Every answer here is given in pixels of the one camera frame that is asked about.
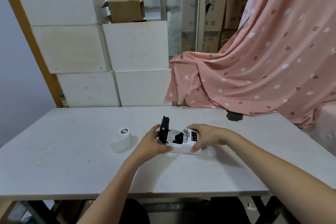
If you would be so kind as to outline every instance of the table top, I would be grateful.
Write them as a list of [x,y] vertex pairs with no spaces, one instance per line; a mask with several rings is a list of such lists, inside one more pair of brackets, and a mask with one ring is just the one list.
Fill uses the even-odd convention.
[[[96,198],[145,133],[170,118],[229,128],[336,189],[336,158],[279,113],[229,121],[219,109],[190,107],[55,108],[0,148],[0,197],[18,200]],[[120,153],[111,138],[131,128]],[[199,155],[159,155],[137,171],[132,197],[262,195],[268,188],[227,146]]]

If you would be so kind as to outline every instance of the wall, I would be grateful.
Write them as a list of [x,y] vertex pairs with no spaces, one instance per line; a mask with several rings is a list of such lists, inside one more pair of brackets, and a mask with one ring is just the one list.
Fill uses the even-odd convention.
[[8,0],[0,0],[0,146],[55,107]]

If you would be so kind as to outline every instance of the hand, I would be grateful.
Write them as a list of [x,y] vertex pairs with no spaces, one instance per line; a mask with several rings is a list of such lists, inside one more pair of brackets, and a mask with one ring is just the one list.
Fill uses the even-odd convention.
[[156,138],[159,136],[159,132],[156,130],[159,127],[159,124],[152,127],[131,154],[140,161],[141,165],[158,154],[167,153],[174,149],[172,146],[160,145],[156,142]]
[[230,131],[226,128],[218,128],[206,124],[191,124],[187,128],[198,130],[201,135],[201,138],[191,148],[191,152],[198,151],[205,146],[225,145],[224,135]]

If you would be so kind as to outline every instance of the right hand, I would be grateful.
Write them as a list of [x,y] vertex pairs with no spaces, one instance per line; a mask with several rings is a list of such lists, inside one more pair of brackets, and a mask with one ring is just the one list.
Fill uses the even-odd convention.
[[197,130],[201,138],[191,148],[191,152],[198,151],[202,147],[215,144],[225,145],[224,136],[230,131],[226,128],[218,128],[206,124],[191,124],[187,128]]

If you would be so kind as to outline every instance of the pink curtain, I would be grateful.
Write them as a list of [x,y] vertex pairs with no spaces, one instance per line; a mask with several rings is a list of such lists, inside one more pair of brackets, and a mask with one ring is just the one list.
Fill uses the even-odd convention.
[[218,53],[170,60],[166,100],[311,124],[336,99],[335,10],[336,0],[249,0],[243,26]]

